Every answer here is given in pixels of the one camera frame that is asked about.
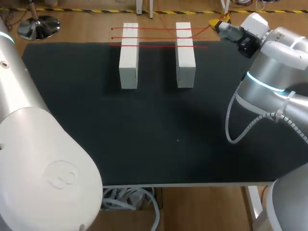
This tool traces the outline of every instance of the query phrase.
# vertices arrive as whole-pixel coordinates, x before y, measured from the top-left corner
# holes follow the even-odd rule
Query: red string
[[[143,38],[144,39],[179,39],[179,38],[180,39],[184,39],[184,38],[189,39],[190,38],[191,39],[192,37],[174,37],[174,38],[171,38],[171,37],[111,37],[111,39],[119,39],[119,38],[120,39],[124,39],[124,38],[125,39],[128,39],[128,38],[129,39],[131,39],[131,38],[132,39],[136,39],[136,38],[137,39],[143,39]]]
[[[109,43],[110,46],[114,46],[114,47],[149,47],[149,48],[153,48],[153,47],[193,47],[193,48],[202,48],[202,49],[207,49],[207,47],[205,46],[181,46],[181,45],[121,45],[121,44],[117,44],[117,43]]]
[[[113,29],[139,29],[139,30],[202,30],[202,28],[181,28],[181,29],[176,29],[176,28],[149,28],[149,27],[112,27]]]

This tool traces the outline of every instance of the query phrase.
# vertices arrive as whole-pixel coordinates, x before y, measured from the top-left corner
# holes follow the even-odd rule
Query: white block
[[[176,28],[191,28],[191,23],[177,23]],[[187,38],[191,36],[191,30],[177,30],[177,37],[180,37],[180,39],[177,39],[176,45],[193,46],[193,39]],[[196,72],[193,47],[176,47],[176,60],[178,88],[193,88]]]
[[[135,27],[124,28],[122,37],[138,37],[138,23],[124,23],[123,27]],[[123,38],[122,45],[139,45],[139,39],[137,38]],[[121,47],[120,54],[120,79],[122,89],[136,89],[138,83],[138,46]]]

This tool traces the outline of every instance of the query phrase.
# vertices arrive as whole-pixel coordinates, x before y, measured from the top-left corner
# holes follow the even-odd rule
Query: black table
[[[120,47],[105,43],[29,44],[23,60],[105,186],[267,182],[308,162],[302,139],[269,120],[227,142],[226,110],[253,58],[231,43],[195,45],[208,49],[195,49],[193,89],[176,86],[174,48],[140,48],[137,90],[120,88]],[[255,117],[235,103],[231,135]]]

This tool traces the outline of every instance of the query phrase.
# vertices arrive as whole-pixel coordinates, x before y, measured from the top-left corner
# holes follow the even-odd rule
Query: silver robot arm
[[[0,21],[0,229],[85,231],[102,198],[95,163],[50,114]]]
[[[259,115],[275,113],[277,121],[285,116],[307,136],[308,97],[289,88],[308,82],[308,40],[283,27],[270,31],[257,13],[241,26],[221,22],[217,31],[246,57],[258,51],[235,94],[237,102]]]
[[[300,137],[308,138],[308,97],[296,94],[290,87],[308,82],[308,40],[283,27],[273,31],[258,14],[251,14],[241,26],[220,22],[216,27],[223,38],[236,43],[239,51],[251,57],[259,51],[234,99],[244,108],[260,114],[248,130],[264,117],[283,120]],[[226,135],[237,143],[242,133],[231,140],[226,118]],[[308,230],[308,164],[276,180],[267,196],[267,215],[274,231]]]

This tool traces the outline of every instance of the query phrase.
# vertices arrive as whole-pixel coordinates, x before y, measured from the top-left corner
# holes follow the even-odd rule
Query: white cable
[[[262,11],[262,10],[264,10],[264,8],[265,8],[265,2],[262,1],[262,2],[263,2],[263,8],[262,8],[262,9],[259,9],[259,8],[258,8],[258,1],[259,1],[259,0],[256,0],[256,10],[257,10],[257,11]]]
[[[114,189],[106,189],[103,192],[103,202],[102,205],[106,209],[110,210],[138,210],[140,209],[143,201],[145,200],[145,195],[147,195],[150,200],[149,202],[153,202],[155,213],[156,213],[156,219],[155,222],[151,228],[151,231],[155,231],[159,219],[160,219],[160,213],[157,201],[154,196],[154,188],[152,187],[152,193],[149,191],[143,189],[143,188],[114,188]],[[136,193],[139,194],[139,197],[137,200],[135,198],[132,198],[131,196],[134,194],[136,196]]]
[[[227,109],[227,115],[226,115],[226,124],[225,124],[225,131],[226,131],[226,136],[227,136],[227,140],[232,143],[232,144],[236,144],[238,143],[248,132],[249,130],[260,120],[264,119],[264,118],[277,118],[277,113],[265,113],[263,115],[259,115],[257,118],[255,118],[247,127],[246,129],[235,139],[232,140],[230,135],[229,135],[229,118],[230,118],[230,111],[232,108],[232,104],[234,102],[235,96],[237,94],[237,91],[239,89],[239,87],[241,86],[241,84],[237,87],[235,93],[233,94],[228,109]],[[288,117],[284,116],[284,115],[279,115],[280,119],[283,120],[287,125],[289,125],[294,131],[297,132],[297,134],[308,144],[308,137],[298,128],[298,126],[296,126],[295,123],[293,123]]]
[[[154,209],[155,209],[155,213],[156,213],[156,218],[155,218],[154,224],[151,228],[151,231],[155,231],[157,229],[159,219],[160,219],[160,213],[159,213],[157,201],[156,201],[155,197],[150,192],[146,191],[145,189],[137,188],[137,190],[143,192],[146,195],[148,195],[151,198],[151,200],[153,201],[153,205],[154,205]]]

